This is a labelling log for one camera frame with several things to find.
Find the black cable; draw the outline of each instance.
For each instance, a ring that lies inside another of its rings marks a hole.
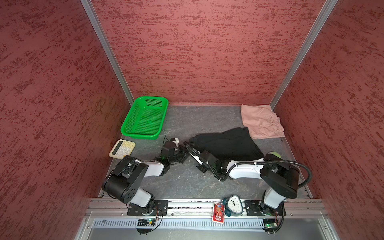
[[[104,193],[105,193],[105,185],[107,184],[107,182],[109,181],[109,179],[111,178],[111,176],[112,176],[112,173],[113,173],[113,170],[111,171],[111,173],[109,174],[109,176],[108,176],[108,179],[107,179],[107,181],[105,181],[105,183],[104,183],[104,187],[103,187],[103,193],[102,193],[102,195],[101,195],[101,197],[103,197],[104,196]]]
[[[166,140],[166,139],[167,139],[167,135],[164,135],[163,144],[164,144],[164,140]]]
[[[187,144],[185,145],[186,149],[189,151],[189,152],[192,152],[194,155],[198,156],[200,159],[203,160],[203,162],[207,163],[207,161],[202,158],[198,153],[196,153],[190,146],[188,146]],[[301,187],[304,187],[305,185],[307,185],[311,179],[312,179],[312,172],[311,170],[309,169],[309,167],[305,166],[304,164],[301,164],[301,163],[298,163],[298,162],[293,162],[293,161],[287,161],[287,160],[272,160],[272,161],[265,161],[265,162],[256,162],[256,165],[265,165],[265,164],[274,164],[274,163],[289,163],[289,164],[292,164],[292,165],[297,165],[299,167],[302,167],[304,168],[307,173],[308,173],[308,177],[307,179],[304,180],[304,182],[300,183],[298,185],[298,188],[301,188]],[[227,171],[227,174],[224,176],[224,178],[219,178],[219,176],[217,175],[216,171],[212,168],[212,166],[208,163],[208,166],[209,168],[211,169],[212,173],[214,174],[214,176],[219,179],[221,182],[224,182],[228,176],[229,176],[229,173],[232,171],[232,169],[234,169],[236,166],[238,165],[243,165],[243,164],[248,164],[248,165],[254,165],[255,162],[238,162],[237,164],[235,165],[232,165],[228,171]]]
[[[283,211],[283,214],[281,216],[281,222],[279,223],[279,226],[277,227],[277,229],[275,231],[268,231],[268,233],[276,233],[278,230],[280,230],[281,226],[283,225],[283,222],[284,222],[284,211],[285,211],[285,208],[284,208],[284,201],[281,202],[281,209]]]
[[[163,211],[161,210],[161,208],[158,208],[158,207],[155,207],[155,208],[156,208],[157,210],[160,210],[160,212],[161,212],[161,220],[160,220],[159,224],[158,224],[154,229],[152,229],[151,231],[149,231],[148,233],[154,231],[158,226],[160,226],[161,222],[163,221]]]
[[[299,167],[304,168],[308,173],[308,177],[304,180],[304,182],[302,182],[298,185],[298,188],[304,187],[305,185],[307,185],[312,180],[313,175],[312,175],[310,168],[305,166],[304,164],[301,164],[298,162],[287,161],[287,160],[272,160],[272,161],[266,161],[266,162],[256,162],[256,165],[265,165],[265,164],[273,164],[273,163],[289,163],[289,164],[297,165]]]
[[[274,163],[289,163],[289,164],[292,164],[292,165],[300,166],[300,167],[304,168],[307,171],[307,173],[308,173],[307,179],[304,180],[304,182],[300,183],[298,185],[298,188],[304,187],[312,179],[312,172],[311,172],[311,170],[307,166],[305,166],[304,164],[301,164],[301,163],[298,163],[298,162],[287,161],[287,160],[272,160],[272,161],[265,161],[265,162],[256,162],[256,165],[265,165],[265,164],[274,164]],[[224,182],[228,178],[229,173],[232,171],[232,169],[234,169],[238,165],[243,165],[243,164],[254,165],[255,163],[254,162],[238,162],[236,165],[232,165],[228,169],[227,174],[225,175],[225,177],[221,181]]]
[[[109,192],[107,192],[107,194],[108,194],[108,196],[110,196],[111,198],[113,198],[113,199],[117,199],[117,198],[112,197],[112,196],[109,194]]]

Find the alarm clock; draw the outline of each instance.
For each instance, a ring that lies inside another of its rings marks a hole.
[[[223,204],[225,204],[225,214],[228,217],[231,215],[240,216],[243,213],[243,204],[237,195],[223,199]]]

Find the red textured wall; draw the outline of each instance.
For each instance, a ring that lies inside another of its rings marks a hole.
[[[342,239],[384,236],[384,1],[339,0],[275,109]]]
[[[129,105],[80,1],[0,19],[0,238],[72,240]]]
[[[135,98],[269,104],[325,0],[92,1]]]

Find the vent grille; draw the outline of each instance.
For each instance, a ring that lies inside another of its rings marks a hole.
[[[96,218],[94,228],[136,228],[137,219]],[[224,224],[212,222],[210,218],[164,218],[158,228],[185,228],[185,229],[209,229],[209,230],[262,230],[262,219],[232,219],[228,218]]]

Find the wire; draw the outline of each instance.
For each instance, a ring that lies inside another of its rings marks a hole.
[[[255,162],[238,162],[236,163],[236,165],[232,165],[228,171],[227,171],[227,174],[225,175],[224,178],[219,178],[219,176],[217,175],[216,171],[212,168],[212,166],[204,159],[202,158],[197,152],[195,152],[186,142],[185,142],[185,147],[186,149],[194,154],[195,156],[197,156],[198,158],[200,158],[201,160],[203,160],[204,163],[208,164],[209,168],[211,169],[212,173],[214,174],[214,176],[219,179],[221,182],[224,182],[228,176],[229,176],[229,173],[232,171],[232,169],[234,169],[236,166],[238,165],[244,165],[244,164],[248,164],[248,165],[254,165]],[[309,167],[307,167],[306,165],[304,164],[301,164],[301,163],[298,163],[298,162],[293,162],[293,161],[287,161],[287,160],[272,160],[272,161],[265,161],[265,162],[256,162],[256,165],[265,165],[265,164],[273,164],[273,163],[289,163],[289,164],[292,164],[292,165],[297,165],[299,167],[302,167],[304,168],[307,173],[308,173],[308,177],[307,179],[304,180],[304,182],[300,183],[298,185],[298,188],[301,188],[301,187],[304,187],[305,185],[307,185],[311,179],[312,179],[312,172],[311,170],[309,169]]]
[[[167,139],[167,135],[164,135],[163,144],[164,144],[164,140],[166,140],[166,139]]]
[[[157,207],[156,207],[156,221],[157,221],[157,216],[158,216],[158,214],[159,214],[159,210],[157,209]]]
[[[276,213],[277,213],[277,225],[279,225],[280,224],[280,220],[279,220],[279,218],[280,218],[280,216],[279,216],[279,212],[278,211],[276,211]]]
[[[160,220],[159,224],[154,229],[149,231],[148,233],[153,232],[158,226],[160,226],[161,222],[163,221],[163,211],[160,208],[158,208],[158,207],[155,207],[155,208],[157,209],[157,212],[159,212],[159,210],[160,210],[160,212],[161,212],[161,220]]]
[[[290,163],[292,165],[297,165],[299,167],[302,167],[302,168],[304,168],[307,171],[307,173],[308,173],[307,179],[305,179],[304,182],[300,183],[297,188],[304,187],[312,179],[313,175],[312,175],[312,172],[311,172],[310,168],[305,166],[304,164],[301,164],[301,163],[298,163],[298,162],[286,161],[286,160],[272,160],[272,161],[266,161],[266,162],[257,162],[256,165],[265,165],[265,164],[273,164],[273,163]]]
[[[286,160],[272,160],[272,161],[265,161],[265,162],[256,162],[256,165],[265,165],[265,164],[273,164],[273,163],[289,163],[289,164],[297,165],[297,166],[300,166],[300,167],[304,168],[307,171],[307,173],[308,173],[308,177],[307,177],[306,180],[304,180],[304,182],[302,182],[302,183],[300,183],[298,185],[298,188],[304,187],[312,179],[312,172],[311,172],[311,170],[307,166],[305,166],[304,164],[301,164],[301,163],[298,163],[298,162],[286,161]],[[228,178],[229,173],[232,171],[232,169],[234,169],[238,165],[243,165],[243,164],[254,165],[255,162],[238,162],[236,165],[232,165],[228,169],[227,174],[225,175],[225,177],[221,181],[224,182]]]
[[[105,193],[105,185],[107,184],[107,182],[109,181],[109,179],[111,178],[111,176],[112,176],[112,173],[113,173],[113,170],[110,172],[110,174],[109,174],[109,176],[108,176],[108,179],[107,179],[107,181],[105,181],[105,183],[104,183],[104,186],[103,186],[103,193],[102,193],[102,195],[101,195],[101,197],[103,197],[104,196],[104,193]]]
[[[112,196],[109,194],[109,192],[107,192],[107,193],[108,193],[108,196],[109,196],[109,197],[111,197],[111,198],[113,198],[113,199],[117,199],[117,198],[112,197]]]
[[[280,230],[281,226],[283,225],[283,222],[284,222],[284,212],[285,212],[285,208],[284,208],[284,201],[281,202],[281,210],[283,212],[282,216],[281,216],[281,222],[278,224],[278,227],[275,231],[268,231],[269,233],[275,233],[277,232],[278,230]]]
[[[220,212],[222,212],[226,216],[225,212],[223,212],[223,210],[221,210],[221,208],[219,208],[219,209],[220,209]]]

